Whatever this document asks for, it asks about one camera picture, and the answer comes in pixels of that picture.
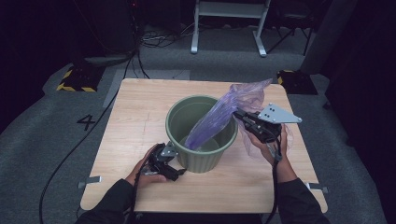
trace plastic bag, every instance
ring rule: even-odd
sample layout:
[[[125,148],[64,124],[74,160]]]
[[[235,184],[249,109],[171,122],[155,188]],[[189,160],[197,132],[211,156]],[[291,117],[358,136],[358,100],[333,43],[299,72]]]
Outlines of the plastic bag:
[[[261,82],[231,85],[230,90],[192,128],[185,147],[195,150],[221,132],[230,122],[233,112],[238,107],[247,112],[262,110],[264,89],[271,83],[272,79],[270,78]],[[242,133],[242,130],[245,130],[243,124],[241,127],[241,122],[238,122],[238,125]],[[250,146],[250,141],[246,134],[244,136],[244,144],[245,147]]]

